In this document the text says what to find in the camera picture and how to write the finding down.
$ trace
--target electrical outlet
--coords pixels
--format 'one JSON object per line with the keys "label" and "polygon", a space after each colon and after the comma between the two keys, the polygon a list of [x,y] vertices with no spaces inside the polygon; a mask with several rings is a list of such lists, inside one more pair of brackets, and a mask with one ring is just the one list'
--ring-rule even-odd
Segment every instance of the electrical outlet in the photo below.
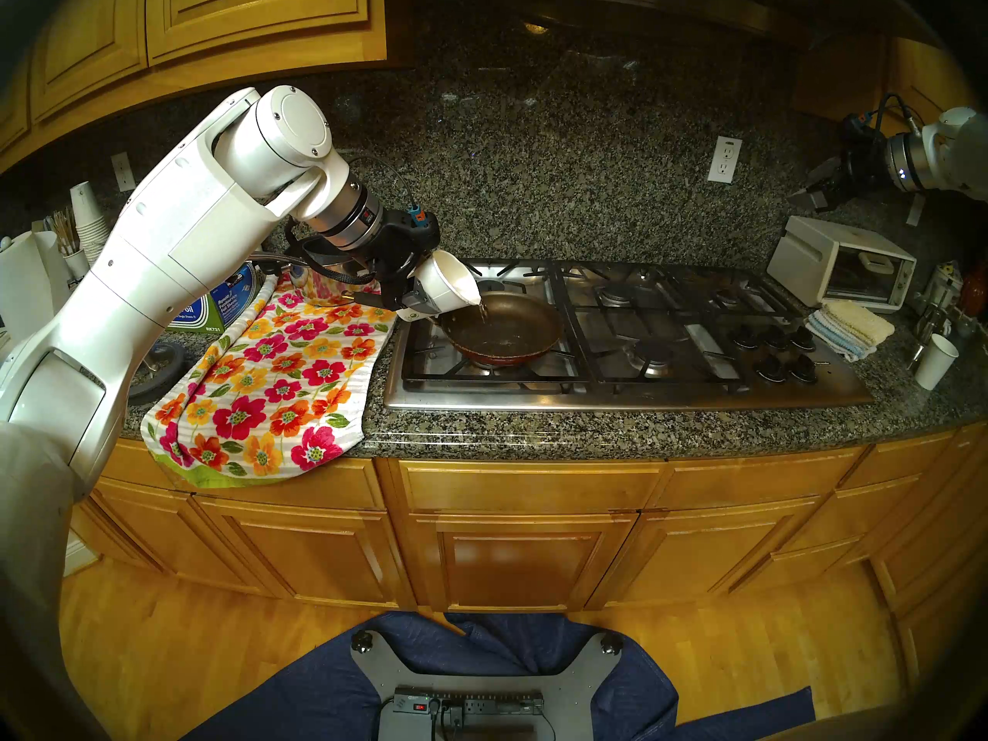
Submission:
{"label": "electrical outlet", "polygon": [[706,179],[715,183],[730,183],[734,180],[734,167],[738,163],[738,151],[741,150],[741,140],[737,137],[717,138],[717,147],[713,150],[711,174]]}
{"label": "electrical outlet", "polygon": [[134,183],[134,172],[130,169],[127,152],[113,154],[110,161],[113,162],[113,174],[117,175],[117,187],[120,191],[133,191],[137,185]]}

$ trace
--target stovetop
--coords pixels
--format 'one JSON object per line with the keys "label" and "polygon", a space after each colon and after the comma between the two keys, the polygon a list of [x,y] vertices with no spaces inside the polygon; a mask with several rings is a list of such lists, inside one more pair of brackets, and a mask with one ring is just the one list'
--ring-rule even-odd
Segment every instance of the stovetop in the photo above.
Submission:
{"label": "stovetop", "polygon": [[747,271],[677,265],[464,261],[480,291],[553,305],[544,356],[491,369],[438,325],[402,324],[384,405],[436,410],[672,410],[844,406],[872,400],[798,312]]}

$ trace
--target light switch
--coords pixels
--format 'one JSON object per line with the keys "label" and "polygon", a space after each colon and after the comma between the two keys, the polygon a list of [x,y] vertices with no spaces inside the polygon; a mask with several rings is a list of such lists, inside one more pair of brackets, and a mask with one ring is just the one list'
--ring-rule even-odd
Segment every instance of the light switch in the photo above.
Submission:
{"label": "light switch", "polygon": [[127,152],[113,154],[110,161],[113,162],[113,174],[117,175],[117,187],[120,191],[133,191],[137,185],[134,183],[134,172],[130,171],[130,160],[127,158]]}

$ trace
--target frying pan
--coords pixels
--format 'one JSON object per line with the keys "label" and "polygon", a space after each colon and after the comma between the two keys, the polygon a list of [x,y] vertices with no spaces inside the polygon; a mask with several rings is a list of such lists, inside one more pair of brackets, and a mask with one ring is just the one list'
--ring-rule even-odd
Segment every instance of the frying pan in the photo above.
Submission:
{"label": "frying pan", "polygon": [[562,336],[562,318],[551,305],[516,291],[485,291],[487,308],[471,305],[437,319],[453,347],[489,367],[511,367],[538,358]]}

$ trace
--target dish towel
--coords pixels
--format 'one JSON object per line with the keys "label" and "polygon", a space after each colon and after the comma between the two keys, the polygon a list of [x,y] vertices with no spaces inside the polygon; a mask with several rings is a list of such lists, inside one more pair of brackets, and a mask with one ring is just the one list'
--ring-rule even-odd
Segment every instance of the dish towel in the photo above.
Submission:
{"label": "dish towel", "polygon": [[[276,483],[342,455],[395,314],[318,274],[268,276],[254,302],[144,416],[152,457],[201,488]],[[366,291],[375,291],[367,286]]]}
{"label": "dish towel", "polygon": [[[837,305],[836,314],[831,305]],[[827,302],[814,311],[806,328],[850,363],[870,356],[895,331],[881,316],[845,300]]]}

